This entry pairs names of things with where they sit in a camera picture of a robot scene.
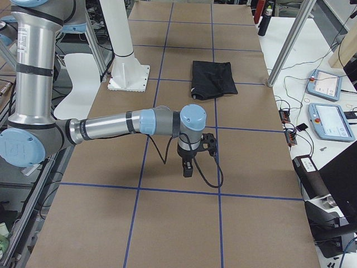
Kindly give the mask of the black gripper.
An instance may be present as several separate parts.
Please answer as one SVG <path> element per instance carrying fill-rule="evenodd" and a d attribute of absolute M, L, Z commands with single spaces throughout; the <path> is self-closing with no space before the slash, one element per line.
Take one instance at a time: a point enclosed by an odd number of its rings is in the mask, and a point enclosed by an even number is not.
<path fill-rule="evenodd" d="M 177 146 L 177 153 L 182 158 L 183 176 L 184 178 L 191 178 L 193 175 L 192 160 L 198 152 L 203 152 L 205 149 L 202 146 L 194 150 L 184 150 L 180 145 Z"/>

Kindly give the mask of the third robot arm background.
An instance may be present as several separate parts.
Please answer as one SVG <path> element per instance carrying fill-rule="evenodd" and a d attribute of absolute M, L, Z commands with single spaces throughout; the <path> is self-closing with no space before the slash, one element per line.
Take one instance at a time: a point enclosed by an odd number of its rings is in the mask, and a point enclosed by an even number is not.
<path fill-rule="evenodd" d="M 6 45 L 11 45 L 17 40 L 18 22 L 13 16 L 1 17 L 1 41 Z"/>

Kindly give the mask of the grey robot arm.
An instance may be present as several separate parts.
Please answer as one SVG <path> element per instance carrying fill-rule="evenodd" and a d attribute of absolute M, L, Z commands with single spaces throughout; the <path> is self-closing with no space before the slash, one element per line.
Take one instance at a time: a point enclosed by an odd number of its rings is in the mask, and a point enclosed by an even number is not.
<path fill-rule="evenodd" d="M 198 168 L 196 154 L 204 150 L 206 112 L 196 104 L 180 111 L 167 107 L 129 111 L 89 118 L 99 89 L 94 57 L 83 53 L 65 58 L 70 68 L 75 60 L 89 65 L 84 72 L 70 73 L 71 93 L 51 110 L 56 35 L 87 33 L 88 14 L 84 1 L 13 1 L 12 15 L 18 24 L 15 111 L 1 133 L 1 157 L 9 164 L 29 167 L 71 145 L 100 138 L 141 133 L 168 135 L 178 140 L 184 176 Z"/>

